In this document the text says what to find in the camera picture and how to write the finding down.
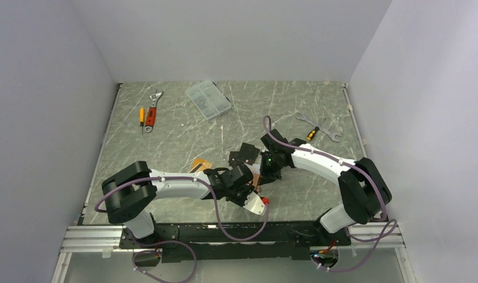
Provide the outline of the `tan leather card holder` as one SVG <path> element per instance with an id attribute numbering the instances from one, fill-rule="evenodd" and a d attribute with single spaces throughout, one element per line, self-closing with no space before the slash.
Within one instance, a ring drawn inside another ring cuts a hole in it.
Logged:
<path id="1" fill-rule="evenodd" d="M 253 180 L 251 181 L 251 184 L 254 186 L 254 191 L 256 193 L 261 193 L 261 187 L 259 185 L 259 182 L 261 179 L 261 170 L 260 170 L 261 166 L 259 164 L 253 164 L 253 165 L 246 164 L 246 165 L 253 174 Z"/>

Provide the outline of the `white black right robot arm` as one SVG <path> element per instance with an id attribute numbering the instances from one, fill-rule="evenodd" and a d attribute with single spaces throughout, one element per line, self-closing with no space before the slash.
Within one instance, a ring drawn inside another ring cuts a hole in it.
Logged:
<path id="1" fill-rule="evenodd" d="M 288 142 L 276 129 L 266 133 L 261 141 L 271 154 L 267 165 L 274 172 L 287 166 L 302 169 L 339 188 L 341 204 L 324 212 L 314 223 L 314 238 L 321 245 L 329 244 L 347 226 L 365 225 L 392 200 L 388 186 L 369 158 L 350 160 L 323 152 L 300 139 Z"/>

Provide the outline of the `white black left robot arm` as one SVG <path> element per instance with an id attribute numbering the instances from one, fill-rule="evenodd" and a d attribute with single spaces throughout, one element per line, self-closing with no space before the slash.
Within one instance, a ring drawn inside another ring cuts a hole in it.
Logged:
<path id="1" fill-rule="evenodd" d="M 245 164 L 190 173 L 169 173 L 149 169 L 138 161 L 107 178 L 101 184 L 103 198 L 95 211 L 104 212 L 110 224 L 122 224 L 145 248 L 158 240 L 154 217 L 146 207 L 154 200 L 195 198 L 225 199 L 254 214 L 264 215 L 266 205 L 255 192 L 253 173 Z"/>

